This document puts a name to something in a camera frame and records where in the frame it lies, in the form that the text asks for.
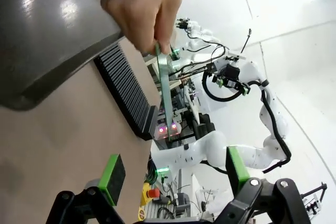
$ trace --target green gripper pad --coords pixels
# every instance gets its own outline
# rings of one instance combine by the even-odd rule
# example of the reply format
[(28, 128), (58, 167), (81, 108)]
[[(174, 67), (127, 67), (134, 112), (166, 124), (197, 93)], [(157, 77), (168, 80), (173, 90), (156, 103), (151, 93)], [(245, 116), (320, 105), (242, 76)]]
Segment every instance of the green gripper pad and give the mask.
[(229, 177), (233, 195), (236, 196), (250, 175), (239, 155), (238, 149), (234, 146), (226, 149), (226, 171)]
[(111, 155), (100, 178), (98, 188), (112, 206), (116, 206), (125, 180), (125, 167), (119, 154)]

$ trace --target black slotted holder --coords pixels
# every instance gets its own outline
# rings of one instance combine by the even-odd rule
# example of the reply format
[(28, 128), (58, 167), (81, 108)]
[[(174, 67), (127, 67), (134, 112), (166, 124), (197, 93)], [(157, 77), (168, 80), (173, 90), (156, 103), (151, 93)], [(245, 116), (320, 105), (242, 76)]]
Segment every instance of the black slotted holder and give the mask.
[(149, 105), (120, 45), (111, 45), (94, 62), (133, 132), (153, 139), (158, 109)]

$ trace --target table surface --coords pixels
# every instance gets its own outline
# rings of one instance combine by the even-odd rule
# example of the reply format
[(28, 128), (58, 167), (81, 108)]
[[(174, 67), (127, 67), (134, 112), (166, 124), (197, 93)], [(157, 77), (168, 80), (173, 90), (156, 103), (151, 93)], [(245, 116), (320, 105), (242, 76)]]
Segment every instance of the table surface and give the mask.
[[(140, 53), (126, 39), (120, 45), (149, 103), (159, 106)], [(0, 108), (0, 132), (2, 224), (45, 223), (56, 195), (80, 193), (114, 153), (126, 170), (117, 212), (137, 221), (151, 141), (134, 135), (93, 62), (30, 111)]]
[(0, 104), (21, 110), (120, 37), (100, 0), (0, 0), (0, 27)]

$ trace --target screw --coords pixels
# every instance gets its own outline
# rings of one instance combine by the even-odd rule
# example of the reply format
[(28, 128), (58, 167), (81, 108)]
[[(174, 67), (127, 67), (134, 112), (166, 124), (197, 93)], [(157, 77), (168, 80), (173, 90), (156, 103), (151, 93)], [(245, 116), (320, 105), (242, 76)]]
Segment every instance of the screw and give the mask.
[(256, 180), (256, 179), (252, 179), (250, 183), (251, 183), (251, 185), (253, 185), (253, 186), (257, 186), (257, 185), (259, 185), (259, 181)]
[(63, 195), (62, 195), (62, 198), (63, 198), (63, 199), (68, 199), (68, 198), (69, 198), (69, 195), (68, 195), (68, 194), (63, 194)]
[(280, 182), (280, 185), (283, 187), (283, 188), (286, 188), (288, 186), (288, 183), (286, 181), (281, 181)]
[(88, 191), (88, 193), (89, 193), (89, 195), (95, 195), (95, 191), (93, 190), (93, 189), (90, 189), (89, 191)]

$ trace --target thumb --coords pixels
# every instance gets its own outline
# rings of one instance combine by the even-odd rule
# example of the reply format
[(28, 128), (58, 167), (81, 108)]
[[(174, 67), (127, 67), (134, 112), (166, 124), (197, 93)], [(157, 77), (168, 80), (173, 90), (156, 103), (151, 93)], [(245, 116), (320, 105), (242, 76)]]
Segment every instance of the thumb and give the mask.
[(181, 2), (175, 1), (173, 4), (164, 2), (156, 16), (155, 21), (155, 38), (161, 46), (164, 54), (170, 53), (170, 38), (173, 33), (174, 23), (176, 20), (177, 10)]

